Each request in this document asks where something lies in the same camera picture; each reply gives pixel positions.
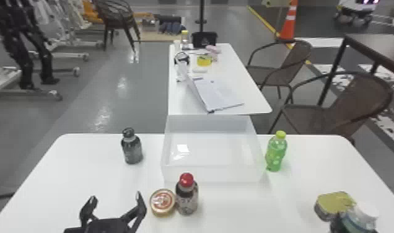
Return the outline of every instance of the yellow floor line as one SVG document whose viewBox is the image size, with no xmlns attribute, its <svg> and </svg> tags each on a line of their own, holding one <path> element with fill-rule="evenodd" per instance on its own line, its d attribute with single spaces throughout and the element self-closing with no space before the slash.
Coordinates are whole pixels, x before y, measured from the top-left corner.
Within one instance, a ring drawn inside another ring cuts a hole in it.
<svg viewBox="0 0 394 233">
<path fill-rule="evenodd" d="M 250 6 L 246 6 L 246 7 L 254 16 L 256 16 L 265 25 L 265 27 L 267 27 L 272 33 L 276 33 L 276 35 L 279 36 L 279 32 L 276 32 L 274 27 L 272 27 L 271 24 L 269 24 L 264 18 L 262 18 L 262 16 L 260 16 L 252 7 L 250 7 Z M 290 50 L 292 49 L 291 44 L 286 44 L 286 46 L 288 47 L 288 49 L 290 49 Z M 305 63 L 312 64 L 311 61 L 309 61 L 309 60 L 305 61 Z"/>
</svg>

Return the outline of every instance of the green bottle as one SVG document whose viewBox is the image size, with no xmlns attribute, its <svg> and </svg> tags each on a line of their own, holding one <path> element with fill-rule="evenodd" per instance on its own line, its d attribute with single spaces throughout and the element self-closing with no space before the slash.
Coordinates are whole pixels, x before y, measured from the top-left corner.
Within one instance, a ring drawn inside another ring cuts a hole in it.
<svg viewBox="0 0 394 233">
<path fill-rule="evenodd" d="M 284 131 L 279 130 L 268 143 L 265 160 L 267 164 L 266 169 L 271 172 L 277 172 L 281 169 L 281 162 L 285 156 L 285 152 L 287 151 L 287 141 L 285 140 L 286 136 L 287 134 Z"/>
</svg>

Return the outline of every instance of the table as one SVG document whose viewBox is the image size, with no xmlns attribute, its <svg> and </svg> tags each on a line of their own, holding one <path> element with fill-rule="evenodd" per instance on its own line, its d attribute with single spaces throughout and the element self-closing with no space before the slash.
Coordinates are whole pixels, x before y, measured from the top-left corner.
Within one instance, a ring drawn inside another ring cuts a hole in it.
<svg viewBox="0 0 394 233">
<path fill-rule="evenodd" d="M 344 190 L 376 205 L 379 232 L 394 232 L 394 195 L 350 142 L 340 136 L 289 135 L 282 170 L 266 172 L 260 183 L 200 183 L 197 212 L 157 218 L 149 196 L 165 186 L 160 169 L 162 134 L 139 134 L 144 160 L 123 161 L 119 134 L 66 134 L 58 138 L 0 213 L 0 233 L 62 232 L 78 226 L 90 195 L 95 215 L 115 218 L 136 205 L 140 190 L 147 216 L 139 233 L 328 232 L 313 211 L 316 197 Z M 271 136 L 259 135 L 263 152 Z"/>
<path fill-rule="evenodd" d="M 374 61 L 371 74 L 375 74 L 378 66 L 383 66 L 394 73 L 394 35 L 389 34 L 346 34 L 339 48 L 330 73 L 334 73 L 340 64 L 347 46 L 362 53 Z M 329 76 L 318 101 L 322 105 L 334 76 Z"/>
<path fill-rule="evenodd" d="M 240 61 L 232 46 L 228 43 L 218 43 L 222 50 L 219 61 L 213 63 L 206 74 L 201 76 L 211 79 L 221 79 L 228 88 L 233 90 L 244 102 L 243 105 L 216 111 L 220 115 L 250 115 L 270 113 L 272 108 L 256 86 L 245 66 Z M 207 111 L 187 87 L 186 82 L 177 82 L 177 71 L 174 66 L 176 52 L 174 45 L 170 45 L 169 55 L 169 115 L 205 115 Z M 191 55 L 190 67 L 196 65 L 196 55 Z"/>
</svg>

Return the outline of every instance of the black table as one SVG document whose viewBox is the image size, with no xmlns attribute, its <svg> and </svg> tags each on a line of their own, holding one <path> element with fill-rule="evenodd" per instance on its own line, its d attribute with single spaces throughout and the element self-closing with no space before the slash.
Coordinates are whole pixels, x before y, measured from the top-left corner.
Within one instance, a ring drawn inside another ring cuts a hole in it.
<svg viewBox="0 0 394 233">
<path fill-rule="evenodd" d="M 341 57 L 347 46 L 362 53 L 374 61 L 371 74 L 375 74 L 378 66 L 383 66 L 394 73 L 394 35 L 389 34 L 347 34 L 340 46 L 339 52 L 330 73 L 335 73 Z M 322 105 L 334 76 L 329 76 L 323 88 L 318 105 Z"/>
</svg>

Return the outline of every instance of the transparent bin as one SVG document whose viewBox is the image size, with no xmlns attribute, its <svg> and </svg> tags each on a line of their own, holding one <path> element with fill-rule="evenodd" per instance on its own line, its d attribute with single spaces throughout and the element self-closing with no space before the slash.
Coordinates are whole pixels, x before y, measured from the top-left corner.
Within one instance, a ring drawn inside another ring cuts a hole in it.
<svg viewBox="0 0 394 233">
<path fill-rule="evenodd" d="M 191 172 L 199 183 L 260 180 L 266 167 L 249 116 L 168 116 L 161 169 L 165 182 Z"/>
</svg>

